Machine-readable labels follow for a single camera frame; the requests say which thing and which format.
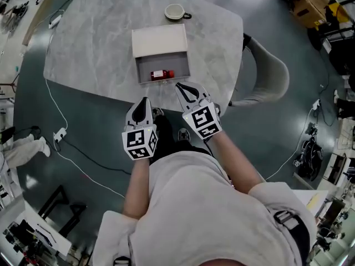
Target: black and white marker cube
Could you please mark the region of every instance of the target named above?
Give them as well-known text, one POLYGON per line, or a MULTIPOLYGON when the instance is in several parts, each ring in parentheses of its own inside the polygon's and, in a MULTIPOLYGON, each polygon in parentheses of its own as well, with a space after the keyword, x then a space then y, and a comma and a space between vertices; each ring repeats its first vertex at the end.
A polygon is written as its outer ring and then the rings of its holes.
POLYGON ((153 157, 158 137, 155 127, 145 127, 122 133, 123 148, 132 160, 153 157))
POLYGON ((214 103, 209 103, 198 110, 184 113, 182 117, 201 139, 222 131, 214 103))

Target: marble table top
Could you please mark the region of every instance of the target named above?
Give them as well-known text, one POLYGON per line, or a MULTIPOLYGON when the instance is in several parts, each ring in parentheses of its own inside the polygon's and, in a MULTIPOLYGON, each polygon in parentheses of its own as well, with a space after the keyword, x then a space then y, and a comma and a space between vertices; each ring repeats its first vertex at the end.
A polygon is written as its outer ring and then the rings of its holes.
POLYGON ((173 3, 192 14, 178 22, 187 35, 186 81, 204 86, 223 114, 241 63, 242 19, 203 0, 73 0, 53 34, 44 77, 131 103, 147 96, 152 106, 182 111, 176 80, 139 84, 132 56, 131 30, 173 24, 164 16, 173 3))

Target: white cup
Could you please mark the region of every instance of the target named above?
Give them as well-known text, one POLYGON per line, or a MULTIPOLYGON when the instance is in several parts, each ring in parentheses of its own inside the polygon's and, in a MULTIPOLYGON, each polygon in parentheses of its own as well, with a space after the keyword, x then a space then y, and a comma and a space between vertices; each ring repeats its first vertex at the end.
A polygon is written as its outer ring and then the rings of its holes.
POLYGON ((177 22, 181 19, 191 19, 192 15, 185 12, 180 4, 170 4, 165 8, 165 16, 168 20, 177 22))

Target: gray floor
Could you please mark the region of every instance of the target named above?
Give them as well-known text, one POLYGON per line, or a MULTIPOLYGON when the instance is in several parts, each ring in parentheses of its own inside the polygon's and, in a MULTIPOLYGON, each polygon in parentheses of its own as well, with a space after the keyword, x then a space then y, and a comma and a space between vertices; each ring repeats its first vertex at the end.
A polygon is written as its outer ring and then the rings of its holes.
MULTIPOLYGON (((58 9, 65 0, 55 0, 48 14, 58 9)), ((306 115, 318 98, 321 85, 330 85, 322 94, 322 104, 328 123, 334 119, 332 92, 341 89, 342 79, 328 61, 322 58, 308 41, 306 29, 289 14, 281 0, 206 0, 240 15, 244 31, 255 37, 267 50, 281 58, 290 71, 290 88, 276 103, 258 104, 245 108, 228 109, 222 125, 234 143, 247 155, 260 174, 268 177, 293 153, 303 128, 306 115)), ((24 56, 16 93, 14 123, 17 129, 38 125, 42 134, 52 139, 53 132, 63 127, 64 121, 50 100, 43 78, 45 53, 50 31, 43 23, 32 37, 24 56)), ((255 69, 249 52, 243 56, 243 67, 236 84, 234 98, 246 95, 255 82, 255 69)), ((84 150, 100 163, 130 171, 132 162, 121 144, 121 132, 129 103, 83 93, 49 82, 53 97, 69 122, 67 140, 84 150)), ((179 113, 167 111, 174 130, 183 125, 179 113)), ((328 127, 319 116, 318 143, 324 148, 322 172, 327 165, 334 140, 338 135, 338 122, 328 127)), ((193 141, 203 146, 196 137, 193 141)), ((62 154, 73 159, 93 179, 125 193, 129 176, 118 171, 104 170, 85 159, 76 150, 60 143, 62 154)), ((285 181, 292 188, 303 188, 294 178, 291 162, 272 178, 285 181)), ((40 208, 49 195, 62 184, 71 202, 84 202, 88 209, 82 220, 69 235, 76 245, 92 249, 100 220, 106 210, 120 212, 123 199, 89 181, 70 162, 56 153, 50 158, 42 154, 19 168, 20 183, 26 200, 40 208)), ((321 175, 311 184, 317 186, 321 175)), ((68 207, 57 208, 50 216, 57 228, 70 217, 68 207)))

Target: red bottle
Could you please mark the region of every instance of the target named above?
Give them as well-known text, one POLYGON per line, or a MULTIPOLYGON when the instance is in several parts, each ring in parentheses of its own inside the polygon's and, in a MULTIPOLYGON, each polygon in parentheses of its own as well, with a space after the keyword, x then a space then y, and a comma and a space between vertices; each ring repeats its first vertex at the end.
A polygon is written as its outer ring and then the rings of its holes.
POLYGON ((172 70, 170 71, 159 70, 159 71, 150 72, 150 79, 152 81, 170 79, 173 77, 174 77, 174 71, 172 70))

